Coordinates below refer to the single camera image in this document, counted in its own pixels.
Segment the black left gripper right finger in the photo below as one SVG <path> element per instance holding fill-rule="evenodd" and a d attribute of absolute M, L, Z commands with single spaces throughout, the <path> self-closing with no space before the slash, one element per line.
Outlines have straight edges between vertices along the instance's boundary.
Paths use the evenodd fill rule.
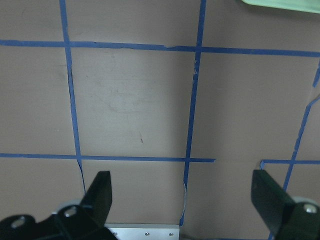
<path fill-rule="evenodd" d="M 320 205 L 290 196 L 266 170 L 253 171 L 250 197 L 274 240 L 320 238 Z"/>

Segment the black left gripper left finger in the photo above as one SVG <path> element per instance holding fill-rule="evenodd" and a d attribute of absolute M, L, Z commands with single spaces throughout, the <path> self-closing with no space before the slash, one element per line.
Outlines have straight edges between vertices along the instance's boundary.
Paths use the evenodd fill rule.
<path fill-rule="evenodd" d="M 2 240 L 111 240 L 105 227 L 112 206 L 109 171 L 97 173 L 78 204 L 67 205 L 37 222 L 28 214 L 12 215 L 0 221 Z"/>

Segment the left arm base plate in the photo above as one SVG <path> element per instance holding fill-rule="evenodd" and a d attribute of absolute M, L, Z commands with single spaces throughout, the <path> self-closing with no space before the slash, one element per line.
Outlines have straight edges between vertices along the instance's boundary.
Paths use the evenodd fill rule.
<path fill-rule="evenodd" d="M 176 224 L 106 223 L 118 240 L 179 240 L 180 226 Z"/>

